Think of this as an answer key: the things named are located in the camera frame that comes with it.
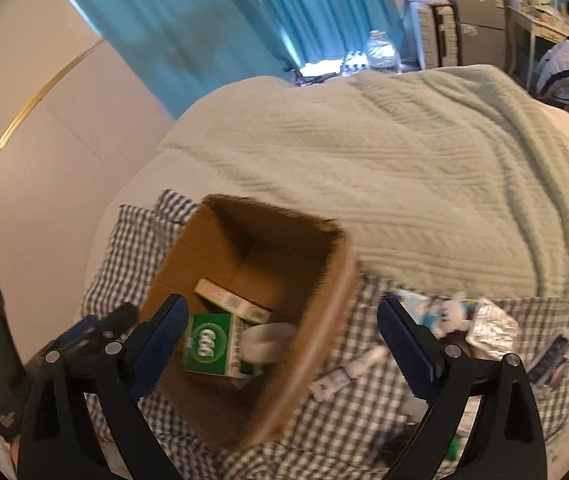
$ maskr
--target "plastic bottle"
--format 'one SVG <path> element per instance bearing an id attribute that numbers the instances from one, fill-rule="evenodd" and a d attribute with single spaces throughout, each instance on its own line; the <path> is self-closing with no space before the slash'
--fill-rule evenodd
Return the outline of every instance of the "plastic bottle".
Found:
<path id="1" fill-rule="evenodd" d="M 372 70 L 402 72 L 402 63 L 395 46 L 389 41 L 389 36 L 382 30 L 372 30 L 366 44 L 366 58 Z"/>

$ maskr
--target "metal screw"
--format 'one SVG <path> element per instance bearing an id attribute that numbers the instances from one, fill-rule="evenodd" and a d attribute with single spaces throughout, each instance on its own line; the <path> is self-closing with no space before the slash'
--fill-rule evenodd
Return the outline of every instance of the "metal screw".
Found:
<path id="1" fill-rule="evenodd" d="M 444 347 L 444 352 L 446 355 L 453 357 L 454 359 L 462 355 L 462 350 L 459 348 L 459 346 L 455 345 L 446 345 Z"/>
<path id="2" fill-rule="evenodd" d="M 520 366 L 520 358 L 517 357 L 517 355 L 515 354 L 507 354 L 506 362 L 509 363 L 511 366 Z"/>
<path id="3" fill-rule="evenodd" d="M 48 363 L 55 363 L 60 358 L 60 352 L 51 350 L 45 357 Z"/>
<path id="4" fill-rule="evenodd" d="M 122 344 L 117 341 L 113 341 L 104 347 L 104 351 L 109 355 L 115 355 L 120 350 L 122 350 Z"/>

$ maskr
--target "snack package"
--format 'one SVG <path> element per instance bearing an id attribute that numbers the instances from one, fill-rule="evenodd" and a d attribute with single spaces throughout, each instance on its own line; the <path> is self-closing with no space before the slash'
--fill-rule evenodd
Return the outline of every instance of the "snack package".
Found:
<path id="1" fill-rule="evenodd" d="M 487 298 L 479 299 L 467 343 L 499 361 L 504 354 L 513 352 L 517 335 L 516 320 Z"/>
<path id="2" fill-rule="evenodd" d="M 557 332 L 526 369 L 536 397 L 556 391 L 569 372 L 569 330 Z"/>
<path id="3" fill-rule="evenodd" d="M 397 288 L 393 296 L 402 304 L 405 310 L 418 325 L 424 324 L 424 317 L 429 312 L 431 298 L 411 290 Z"/>
<path id="4" fill-rule="evenodd" d="M 194 314 L 188 328 L 184 369 L 234 379 L 253 376 L 253 365 L 240 357 L 240 337 L 250 326 L 233 314 Z"/>
<path id="5" fill-rule="evenodd" d="M 200 278 L 194 292 L 230 314 L 250 323 L 262 324 L 269 321 L 271 313 L 266 308 L 251 303 L 206 278 Z"/>

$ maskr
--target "gold trim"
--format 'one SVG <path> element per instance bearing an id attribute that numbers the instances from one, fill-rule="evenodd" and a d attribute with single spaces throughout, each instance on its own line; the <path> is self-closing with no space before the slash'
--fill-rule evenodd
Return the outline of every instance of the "gold trim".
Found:
<path id="1" fill-rule="evenodd" d="M 85 57 L 91 54 L 95 49 L 97 49 L 98 46 L 100 46 L 103 43 L 104 43 L 104 38 L 100 38 L 95 45 L 85 50 L 82 54 L 80 54 L 71 62 L 69 62 L 69 64 L 65 66 L 62 70 L 60 70 L 55 76 L 53 76 L 53 78 L 46 85 L 40 88 L 40 91 L 27 103 L 27 105 L 24 108 L 22 108 L 22 111 L 18 114 L 18 116 L 15 119 L 13 119 L 13 122 L 5 130 L 2 137 L 0 137 L 0 151 L 2 150 L 2 148 L 6 146 L 8 140 L 18 129 L 18 126 L 20 126 L 22 121 L 24 121 L 27 115 L 31 113 L 31 110 L 33 110 L 36 107 L 36 105 L 44 98 L 44 96 L 49 93 L 49 90 L 51 90 L 54 86 L 56 86 L 56 84 L 58 84 L 59 81 L 71 71 L 71 69 L 73 69 L 80 61 L 85 59 Z"/>

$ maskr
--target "blue gripper pad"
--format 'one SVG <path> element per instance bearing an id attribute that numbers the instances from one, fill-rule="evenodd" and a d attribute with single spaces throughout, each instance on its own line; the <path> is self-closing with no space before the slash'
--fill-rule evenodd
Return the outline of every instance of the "blue gripper pad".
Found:
<path id="1" fill-rule="evenodd" d="M 379 332 L 411 392 L 430 404 L 444 368 L 437 339 L 429 329 L 415 323 L 396 298 L 382 300 L 377 317 Z"/>
<path id="2" fill-rule="evenodd" d="M 69 328 L 64 334 L 59 336 L 59 338 L 55 340 L 54 347 L 60 348 L 72 341 L 75 341 L 75 339 L 79 339 L 86 331 L 90 328 L 97 327 L 99 323 L 98 318 L 93 314 L 84 317 Z"/>
<path id="3" fill-rule="evenodd" d="M 145 333 L 148 338 L 141 348 L 132 349 L 136 354 L 127 366 L 128 389 L 133 400 L 137 402 L 140 397 L 153 392 L 188 323 L 189 304 L 182 296 L 172 294 L 151 320 L 138 325 L 142 333 L 149 330 L 151 335 Z M 126 343 L 131 339 L 136 339 L 135 332 Z M 136 342 L 132 343 L 134 347 L 138 346 Z"/>

